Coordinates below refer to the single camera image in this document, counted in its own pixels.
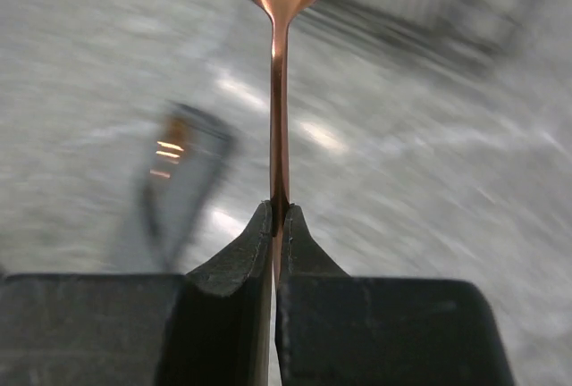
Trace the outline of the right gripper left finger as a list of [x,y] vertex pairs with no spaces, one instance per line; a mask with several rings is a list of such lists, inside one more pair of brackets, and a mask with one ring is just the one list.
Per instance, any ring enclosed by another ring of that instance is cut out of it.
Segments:
[[272,222],[186,274],[3,277],[2,384],[267,384]]

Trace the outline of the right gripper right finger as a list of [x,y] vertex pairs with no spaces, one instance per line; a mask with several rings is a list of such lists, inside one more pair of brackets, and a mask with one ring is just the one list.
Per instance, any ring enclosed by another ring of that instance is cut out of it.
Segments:
[[285,385],[510,385],[484,294],[452,279],[345,273],[291,206],[275,343]]

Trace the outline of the copper fork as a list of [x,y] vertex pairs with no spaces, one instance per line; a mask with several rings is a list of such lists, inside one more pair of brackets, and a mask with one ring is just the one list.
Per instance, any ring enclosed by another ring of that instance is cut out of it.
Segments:
[[287,76],[290,23],[316,0],[251,0],[272,25],[270,66],[270,201],[273,209],[273,275],[279,280],[282,238],[290,208]]

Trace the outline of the grey cloth napkin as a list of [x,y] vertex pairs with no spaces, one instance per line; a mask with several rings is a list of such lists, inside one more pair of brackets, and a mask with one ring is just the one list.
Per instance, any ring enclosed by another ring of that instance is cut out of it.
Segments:
[[107,271],[176,271],[235,146],[232,128],[221,118],[170,104],[114,234]]

